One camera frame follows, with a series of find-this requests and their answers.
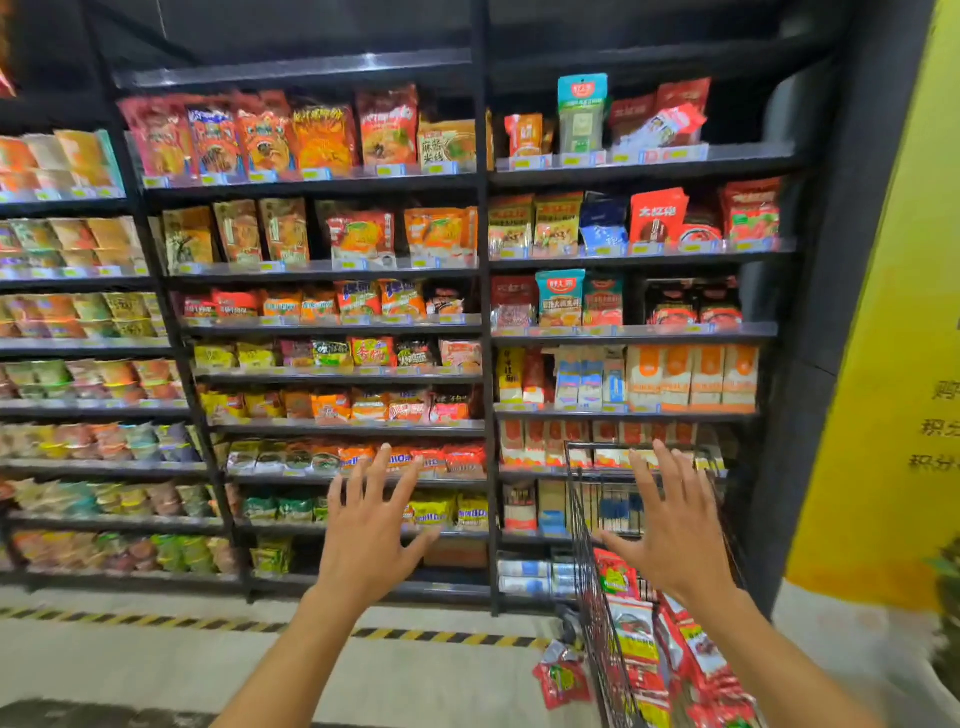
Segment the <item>concrete floor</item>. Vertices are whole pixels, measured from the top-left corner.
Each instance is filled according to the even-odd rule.
[[[296,603],[235,597],[0,588],[0,607],[287,621]],[[552,637],[553,619],[433,608],[374,607],[360,627]],[[26,698],[217,713],[276,637],[0,620],[0,705]],[[536,649],[350,640],[315,718],[406,728],[593,728],[592,703],[547,712],[530,674]]]

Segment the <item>shelf unit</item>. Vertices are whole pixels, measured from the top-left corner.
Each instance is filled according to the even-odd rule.
[[[631,344],[631,343],[716,343],[772,345],[779,336],[776,325],[763,329],[742,331],[717,331],[714,333],[679,332],[594,334],[584,336],[504,334],[492,330],[491,276],[514,271],[557,270],[567,267],[589,269],[651,270],[663,273],[674,270],[739,270],[755,263],[791,263],[803,245],[794,239],[784,238],[775,250],[751,250],[717,254],[626,256],[620,258],[576,259],[498,259],[491,260],[487,240],[488,210],[493,194],[517,194],[522,191],[544,189],[585,189],[593,185],[640,185],[670,181],[696,182],[707,178],[714,182],[725,179],[750,179],[789,175],[809,168],[813,158],[806,148],[793,142],[762,142],[754,144],[719,144],[711,146],[706,160],[669,164],[622,165],[599,168],[559,168],[539,171],[493,171],[487,170],[485,145],[477,146],[477,170],[456,175],[412,175],[386,179],[357,178],[317,182],[247,183],[231,186],[198,186],[189,188],[143,189],[136,173],[136,164],[126,143],[126,122],[115,102],[125,95],[156,94],[173,91],[219,92],[237,86],[245,89],[293,86],[327,86],[353,88],[354,85],[387,85],[397,82],[439,80],[438,83],[454,85],[468,95],[474,108],[478,139],[486,136],[484,109],[490,99],[500,93],[521,89],[522,84],[535,85],[537,91],[549,90],[556,78],[569,72],[607,72],[624,74],[631,82],[646,79],[652,82],[674,80],[686,76],[716,73],[726,78],[756,77],[765,81],[780,81],[825,58],[837,43],[837,36],[807,34],[772,40],[737,42],[686,43],[670,46],[635,48],[616,53],[593,52],[541,55],[526,59],[492,59],[490,52],[490,11],[487,0],[470,0],[470,45],[469,48],[454,48],[443,51],[381,54],[378,63],[369,63],[361,57],[336,59],[313,59],[286,61],[284,63],[253,63],[236,66],[183,68],[153,72],[114,74],[100,46],[95,23],[95,8],[92,3],[81,2],[83,31],[89,39],[89,48],[84,62],[94,78],[99,91],[92,94],[91,101],[101,110],[106,121],[110,140],[120,167],[127,198],[124,200],[61,201],[53,203],[30,203],[0,207],[0,215],[44,216],[64,214],[130,214],[132,215],[147,260],[148,276],[132,278],[69,279],[69,280],[7,280],[0,281],[0,291],[85,291],[95,290],[98,284],[105,287],[120,287],[128,290],[148,290],[157,293],[167,328],[168,340],[107,342],[103,345],[92,342],[47,341],[41,344],[25,340],[0,340],[0,359],[29,358],[40,354],[50,357],[89,357],[91,355],[126,358],[136,356],[169,356],[178,366],[184,385],[186,409],[167,410],[128,407],[104,410],[85,407],[32,407],[14,411],[0,407],[0,420],[6,416],[34,419],[170,419],[183,417],[196,426],[201,435],[203,464],[183,466],[178,477],[210,482],[215,489],[222,523],[192,524],[187,522],[161,522],[156,520],[111,520],[111,519],[51,519],[25,517],[15,512],[0,513],[0,533],[12,553],[16,567],[13,579],[30,588],[55,585],[137,589],[143,584],[177,585],[178,588],[213,588],[253,599],[256,595],[301,595],[312,581],[301,574],[289,574],[283,578],[267,579],[254,577],[243,548],[251,535],[260,532],[271,535],[317,536],[323,535],[321,526],[296,525],[276,522],[269,525],[235,522],[228,505],[226,486],[235,484],[248,488],[317,488],[328,486],[327,475],[283,475],[279,473],[229,473],[218,465],[214,455],[214,437],[222,435],[293,437],[321,434],[377,435],[395,433],[397,437],[441,438],[459,440],[482,439],[487,449],[487,475],[484,478],[437,478],[423,479],[423,488],[443,488],[472,492],[484,492],[488,497],[491,514],[489,532],[449,532],[448,538],[483,540],[489,544],[490,567],[487,585],[447,584],[425,582],[416,579],[401,585],[391,595],[392,599],[427,601],[449,604],[482,604],[494,614],[505,609],[552,609],[554,600],[544,597],[523,597],[501,594],[497,588],[497,553],[501,546],[549,545],[563,546],[563,538],[537,535],[504,534],[498,525],[501,513],[500,491],[502,483],[523,482],[543,476],[543,473],[523,473],[512,469],[500,471],[497,457],[497,426],[502,419],[527,420],[557,418],[583,420],[609,420],[617,422],[648,422],[678,420],[692,423],[733,423],[751,425],[762,419],[761,413],[742,414],[735,412],[568,412],[554,410],[503,411],[494,405],[494,372],[496,352],[504,346],[542,346],[562,344]],[[18,125],[27,125],[33,131],[49,129],[48,106],[56,102],[57,118],[72,110],[77,94],[63,94],[53,100],[37,100],[37,107],[29,111],[29,98],[16,100],[22,113],[17,116]],[[78,116],[78,124],[85,124],[89,109]],[[479,259],[475,269],[420,269],[401,268],[396,271],[344,271],[312,264],[308,267],[289,266],[283,270],[243,270],[236,267],[208,266],[196,271],[167,271],[159,259],[157,250],[149,244],[152,240],[149,217],[160,210],[176,206],[206,205],[216,201],[235,199],[258,199],[265,196],[323,198],[396,195],[422,193],[436,199],[438,204],[447,192],[472,193],[478,206]],[[208,323],[182,319],[174,308],[172,292],[181,289],[204,289],[229,283],[250,285],[283,285],[309,283],[338,279],[377,279],[383,277],[403,279],[477,279],[480,284],[480,315],[468,323],[440,323],[429,325],[371,323],[338,326],[289,325],[276,320],[233,323],[210,326]],[[374,375],[344,373],[337,376],[317,373],[278,372],[276,369],[245,372],[203,371],[193,376],[192,342],[197,340],[229,340],[246,337],[307,337],[324,335],[407,335],[479,337],[483,356],[482,374],[459,375],[393,375],[390,381],[397,384],[473,384],[482,385],[485,405],[485,420],[465,427],[422,426],[381,427],[373,425],[324,425],[310,421],[251,421],[233,424],[209,424],[200,406],[195,382],[232,385],[328,383],[364,384]],[[166,468],[148,470],[141,464],[110,463],[90,464],[71,461],[60,462],[0,462],[0,474],[40,474],[44,477],[123,477],[144,480],[160,480],[170,476]],[[624,473],[600,473],[598,478],[624,477]],[[592,479],[593,473],[587,473]],[[12,532],[33,528],[76,528],[94,530],[103,525],[104,530],[156,533],[217,533],[230,539],[237,554],[239,574],[234,579],[116,576],[109,574],[62,574],[36,573],[30,571],[16,553]]]

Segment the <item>yellow black hazard stripe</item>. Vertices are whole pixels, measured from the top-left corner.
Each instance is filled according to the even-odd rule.
[[[100,624],[103,626],[157,627],[161,629],[195,629],[204,632],[251,632],[273,635],[285,630],[288,622],[249,621],[245,619],[196,619],[163,615],[113,614],[109,612],[64,612],[59,609],[0,607],[0,619],[30,619],[61,624]],[[537,637],[487,635],[474,632],[433,632],[419,629],[353,630],[357,640],[399,640],[401,642],[470,644],[488,647],[532,647],[546,649],[550,640]]]

